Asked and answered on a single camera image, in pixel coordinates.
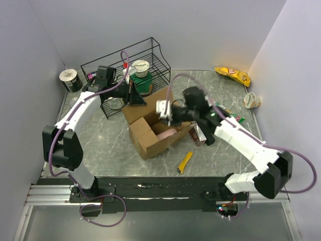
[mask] yellow box cutter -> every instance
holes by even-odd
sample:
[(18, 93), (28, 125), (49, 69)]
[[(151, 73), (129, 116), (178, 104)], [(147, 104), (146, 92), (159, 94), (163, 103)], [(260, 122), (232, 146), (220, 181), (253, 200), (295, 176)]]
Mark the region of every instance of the yellow box cutter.
[(193, 155), (193, 152), (188, 152), (187, 155), (185, 156), (185, 158), (182, 160), (182, 163), (179, 165), (179, 167), (177, 168), (177, 171), (180, 173), (180, 174), (183, 174), (184, 173), (184, 168), (187, 164), (187, 162), (189, 162), (190, 158), (192, 157)]

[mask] white wall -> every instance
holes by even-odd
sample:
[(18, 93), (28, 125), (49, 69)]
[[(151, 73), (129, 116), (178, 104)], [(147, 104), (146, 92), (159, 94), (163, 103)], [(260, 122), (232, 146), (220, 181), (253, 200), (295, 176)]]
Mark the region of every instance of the white wall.
[(173, 69), (247, 71), (285, 0), (29, 0), (68, 67), (155, 37)]
[(41, 132), (63, 98), (64, 70), (27, 0), (0, 1), (0, 240), (12, 240), (44, 158)]
[[(251, 91), (262, 97), (256, 110), (263, 137), (271, 144), (306, 154), (320, 174), (321, 148), (321, 2), (287, 0), (249, 75)], [(311, 170), (294, 158), (289, 190), (307, 186)], [(291, 195), (303, 240), (320, 240), (318, 207), (321, 185), (308, 193)]]

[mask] candy bar wrapper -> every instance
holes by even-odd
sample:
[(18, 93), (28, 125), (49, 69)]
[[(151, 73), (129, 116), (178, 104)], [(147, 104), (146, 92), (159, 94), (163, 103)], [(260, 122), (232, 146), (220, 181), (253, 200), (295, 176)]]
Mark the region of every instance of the candy bar wrapper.
[(217, 107), (225, 110), (227, 113), (229, 113), (229, 114), (230, 114), (230, 117), (234, 117), (238, 123), (242, 123), (243, 121), (245, 121), (245, 118), (240, 117), (238, 114), (231, 112), (229, 109), (227, 109), (227, 108), (226, 108), (225, 106), (223, 106), (222, 104), (216, 102), (215, 105), (216, 105)]

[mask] green cup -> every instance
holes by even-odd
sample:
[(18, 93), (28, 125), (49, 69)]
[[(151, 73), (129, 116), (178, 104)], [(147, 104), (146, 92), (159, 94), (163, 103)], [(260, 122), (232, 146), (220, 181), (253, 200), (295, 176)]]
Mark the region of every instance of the green cup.
[(141, 97), (149, 96), (152, 89), (152, 74), (147, 73), (144, 78), (138, 78), (135, 74), (131, 76), (131, 79), (135, 83), (135, 87), (137, 92), (141, 95)]

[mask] gray marble surface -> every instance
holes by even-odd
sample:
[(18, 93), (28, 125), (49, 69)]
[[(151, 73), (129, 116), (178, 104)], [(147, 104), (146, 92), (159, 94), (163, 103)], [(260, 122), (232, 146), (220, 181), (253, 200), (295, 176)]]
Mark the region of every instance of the gray marble surface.
[[(242, 125), (258, 137), (252, 112), (242, 104), (245, 95), (243, 85), (214, 71), (172, 71), (172, 79), (175, 74), (181, 72), (200, 80), (215, 101), (245, 117)], [(193, 85), (187, 78), (177, 79), (173, 85), (174, 98), (183, 97), (182, 91)], [(79, 94), (78, 92), (67, 95), (61, 117), (69, 111), (69, 101)], [(100, 108), (89, 119), (79, 140), (84, 150), (83, 161), (95, 176), (225, 176), (231, 172), (254, 171), (254, 166), (225, 141), (216, 138), (216, 142), (211, 146), (197, 147), (190, 135), (162, 154), (143, 160), (129, 139), (128, 124), (122, 112), (107, 119)], [(185, 167), (184, 174), (180, 175), (177, 167), (187, 152), (194, 154)], [(42, 176), (50, 177), (48, 166), (45, 167)]]

